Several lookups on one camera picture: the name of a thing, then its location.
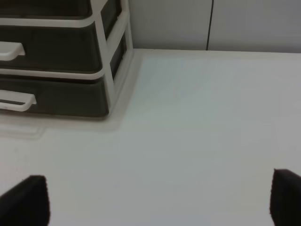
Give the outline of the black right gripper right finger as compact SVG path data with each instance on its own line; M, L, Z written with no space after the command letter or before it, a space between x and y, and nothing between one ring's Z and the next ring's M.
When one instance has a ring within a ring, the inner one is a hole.
M276 226L301 225L301 177L275 169L270 194L270 215Z

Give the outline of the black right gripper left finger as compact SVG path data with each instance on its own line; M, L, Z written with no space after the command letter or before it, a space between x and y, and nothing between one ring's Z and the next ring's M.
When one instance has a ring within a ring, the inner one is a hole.
M0 196L2 226L47 226L50 201L45 176L33 175Z

